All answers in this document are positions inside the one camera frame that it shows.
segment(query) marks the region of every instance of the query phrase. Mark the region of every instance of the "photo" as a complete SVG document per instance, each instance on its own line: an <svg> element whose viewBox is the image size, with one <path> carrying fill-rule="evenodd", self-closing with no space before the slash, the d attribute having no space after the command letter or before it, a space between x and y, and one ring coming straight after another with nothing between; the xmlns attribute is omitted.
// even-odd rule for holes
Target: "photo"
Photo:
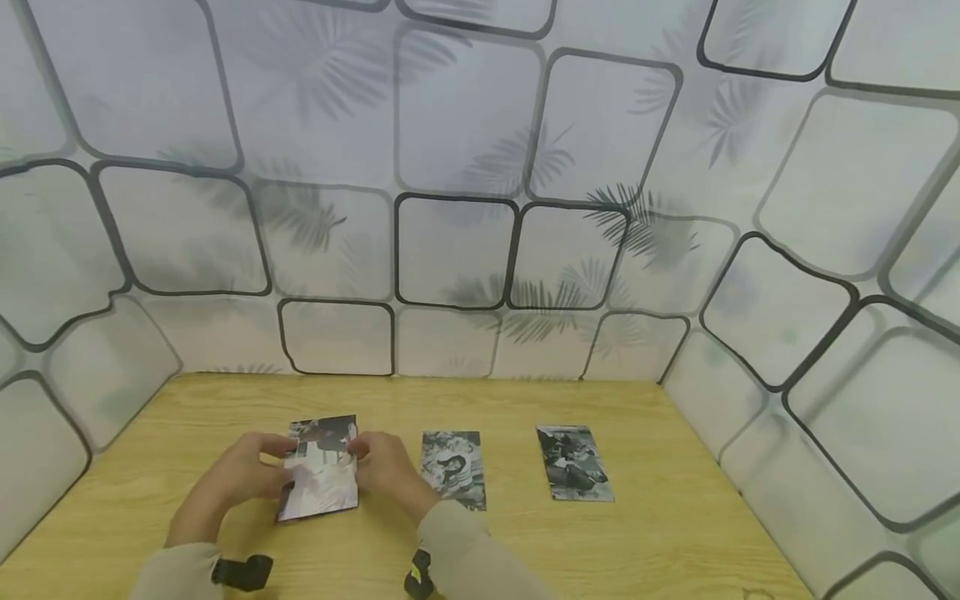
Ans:
<svg viewBox="0 0 960 600"><path fill-rule="evenodd" d="M479 431L424 431L420 474L444 500L487 510Z"/></svg>
<svg viewBox="0 0 960 600"><path fill-rule="evenodd" d="M537 437L554 500L613 502L589 427L538 425Z"/></svg>
<svg viewBox="0 0 960 600"><path fill-rule="evenodd" d="M296 420L287 435L300 443L283 460L294 480L280 500L276 520L356 508L356 462L347 454L347 442L357 436L356 416Z"/></svg>

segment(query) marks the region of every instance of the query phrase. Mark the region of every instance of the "tabletop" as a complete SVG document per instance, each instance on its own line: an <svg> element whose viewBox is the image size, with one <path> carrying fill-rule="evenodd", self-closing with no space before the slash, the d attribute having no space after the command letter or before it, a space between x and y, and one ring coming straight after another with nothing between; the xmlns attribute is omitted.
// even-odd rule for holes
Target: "tabletop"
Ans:
<svg viewBox="0 0 960 600"><path fill-rule="evenodd" d="M197 373L171 381L0 565L0 598L124 598L206 467L241 433L356 414L414 458L424 430L478 430L489 530L560 598L809 598L667 395L648 382ZM613 503L550 497L535 427L587 425ZM382 498L274 524L234 509L227 558L267 554L266 589L228 598L406 598L414 528Z"/></svg>

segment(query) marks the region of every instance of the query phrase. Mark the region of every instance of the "black strap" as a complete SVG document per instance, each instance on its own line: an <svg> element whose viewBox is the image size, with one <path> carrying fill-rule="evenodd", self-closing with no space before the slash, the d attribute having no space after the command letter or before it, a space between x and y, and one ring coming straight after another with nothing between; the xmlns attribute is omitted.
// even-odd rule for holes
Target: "black strap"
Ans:
<svg viewBox="0 0 960 600"><path fill-rule="evenodd" d="M254 554L245 563L220 559L213 566L210 581L242 591L256 591L267 586L273 568L274 559L262 554Z"/></svg>

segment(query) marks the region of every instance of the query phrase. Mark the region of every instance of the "patterned wallpaper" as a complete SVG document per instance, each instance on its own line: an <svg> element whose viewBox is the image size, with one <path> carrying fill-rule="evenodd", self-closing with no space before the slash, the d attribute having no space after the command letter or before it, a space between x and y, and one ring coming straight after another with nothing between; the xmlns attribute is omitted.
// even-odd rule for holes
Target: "patterned wallpaper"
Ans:
<svg viewBox="0 0 960 600"><path fill-rule="evenodd" d="M956 31L0 1L0 556L179 372L653 379L817 597L960 595Z"/></svg>

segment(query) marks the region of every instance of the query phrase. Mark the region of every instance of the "sleeve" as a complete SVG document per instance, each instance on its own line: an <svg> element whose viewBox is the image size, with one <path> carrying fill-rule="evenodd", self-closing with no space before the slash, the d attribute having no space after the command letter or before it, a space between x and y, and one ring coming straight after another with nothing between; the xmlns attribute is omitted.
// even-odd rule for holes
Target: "sleeve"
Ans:
<svg viewBox="0 0 960 600"><path fill-rule="evenodd" d="M131 600L222 600L223 590L210 581L220 559L212 543L164 548L147 560L133 585Z"/></svg>
<svg viewBox="0 0 960 600"><path fill-rule="evenodd" d="M447 600L554 600L549 589L454 500L431 509L418 529L430 579Z"/></svg>

